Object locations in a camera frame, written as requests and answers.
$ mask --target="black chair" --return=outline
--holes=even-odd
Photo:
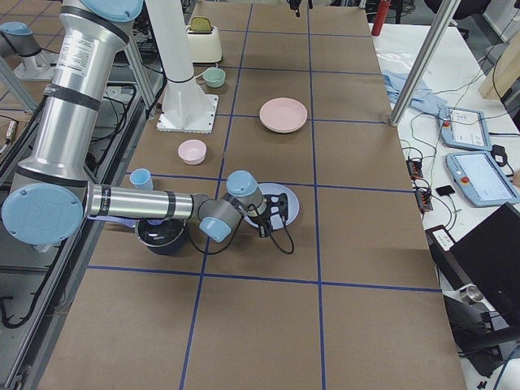
[[[424,2],[428,8],[437,13],[442,0],[424,0]],[[455,20],[461,20],[474,14],[483,14],[490,2],[491,0],[462,0],[453,18]],[[467,39],[470,35],[470,31],[465,28],[459,28],[458,31],[461,32],[464,39]]]

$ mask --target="white desk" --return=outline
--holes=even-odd
[[[379,58],[382,69],[386,68],[394,72],[408,72],[423,43],[424,37],[427,35],[428,29],[428,26],[385,24],[381,35],[374,37],[375,48],[378,54],[382,54]],[[395,62],[388,59],[392,54],[395,55]],[[480,67],[460,33],[456,28],[448,28],[423,79],[436,92],[446,89],[457,89],[471,82],[475,76],[480,75],[482,75]],[[485,100],[480,97],[479,86],[483,80],[484,76],[481,76],[469,86],[467,92],[465,87],[457,92],[442,93],[439,96],[446,99],[449,106],[457,104],[461,108],[483,111],[487,118],[503,115],[505,109],[498,101]],[[402,140],[407,140],[411,146],[420,149],[424,156],[430,156],[433,153],[433,149],[414,140],[412,137],[410,121],[418,113],[414,109],[406,111],[403,120],[399,124],[399,135]],[[486,122],[489,132],[518,133],[508,115],[487,119]],[[414,135],[420,140],[435,145],[439,136],[436,119],[428,115],[418,117],[414,121]],[[492,136],[492,143],[504,146],[511,167],[515,171],[520,169],[520,137]],[[453,178],[444,163],[444,156],[457,150],[444,147],[440,141],[437,144],[437,154],[432,173],[433,158],[425,159],[422,165],[425,179],[431,184],[433,189],[446,184],[451,184],[455,188],[456,193],[452,195],[452,199],[456,207],[460,209],[457,213],[457,222],[450,231],[455,240],[459,240],[496,210],[496,207],[472,207],[453,183]],[[414,154],[412,151],[411,156],[417,157],[418,154]],[[448,206],[452,207],[449,201],[445,201]],[[423,226],[425,229],[439,224],[445,225],[449,220],[448,210],[439,201],[432,199],[432,205],[434,210],[426,213],[424,216]],[[500,371],[500,368],[495,370],[491,379],[488,379],[481,377],[466,359],[461,359],[461,365],[465,372],[466,384],[471,390],[475,389],[479,382],[483,380],[487,380],[486,388],[492,389]],[[520,384],[520,359],[509,363],[500,381],[499,389],[518,390],[518,384]]]

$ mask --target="blue cup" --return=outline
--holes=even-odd
[[[136,189],[154,189],[152,174],[146,168],[139,168],[132,172],[130,174],[130,183],[132,183]]]

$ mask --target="pink plate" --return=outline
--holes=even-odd
[[[260,120],[273,132],[295,132],[307,120],[307,109],[298,100],[278,97],[260,109]]]

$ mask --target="blue joint cap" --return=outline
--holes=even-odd
[[[233,197],[248,197],[258,188],[258,183],[247,171],[234,171],[226,182],[227,192]]]
[[[30,184],[7,197],[2,207],[6,230],[31,245],[65,240],[83,220],[83,205],[70,190],[55,184]]]
[[[207,234],[212,240],[222,242],[231,233],[231,228],[227,223],[213,217],[205,217],[202,219],[199,228]]]
[[[11,35],[31,35],[33,32],[22,22],[6,22],[0,24],[0,31]]]
[[[143,8],[144,0],[80,0],[94,14],[111,22],[134,20]]]

